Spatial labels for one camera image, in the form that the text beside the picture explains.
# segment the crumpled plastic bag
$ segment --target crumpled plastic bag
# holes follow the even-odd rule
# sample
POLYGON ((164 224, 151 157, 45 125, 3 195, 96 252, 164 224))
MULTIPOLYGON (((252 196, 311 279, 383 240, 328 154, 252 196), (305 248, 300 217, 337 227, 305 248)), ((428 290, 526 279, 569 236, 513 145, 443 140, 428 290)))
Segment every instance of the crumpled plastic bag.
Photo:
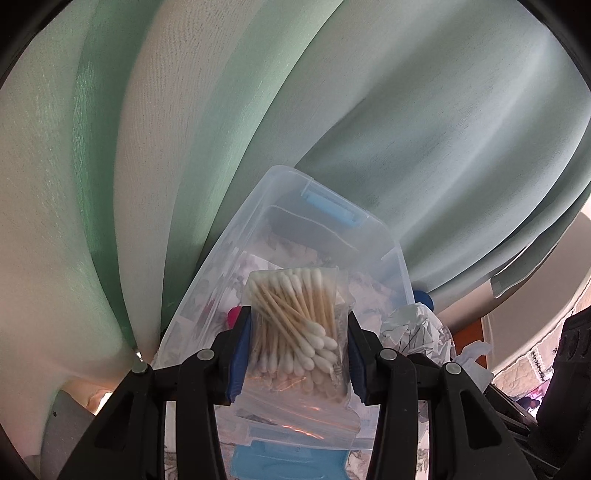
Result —
POLYGON ((456 348, 452 333, 422 303, 405 305, 383 322, 379 339, 382 345, 404 355, 423 353, 441 366, 453 360, 456 348))

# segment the white wall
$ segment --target white wall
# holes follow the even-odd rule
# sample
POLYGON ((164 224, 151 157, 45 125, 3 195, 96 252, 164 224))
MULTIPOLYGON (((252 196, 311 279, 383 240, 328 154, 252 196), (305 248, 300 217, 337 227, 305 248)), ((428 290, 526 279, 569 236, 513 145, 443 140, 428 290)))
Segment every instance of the white wall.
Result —
POLYGON ((509 299, 483 318, 493 344, 490 369, 498 371, 542 338, 572 308, 591 271, 591 212, 577 216, 546 262, 509 299))

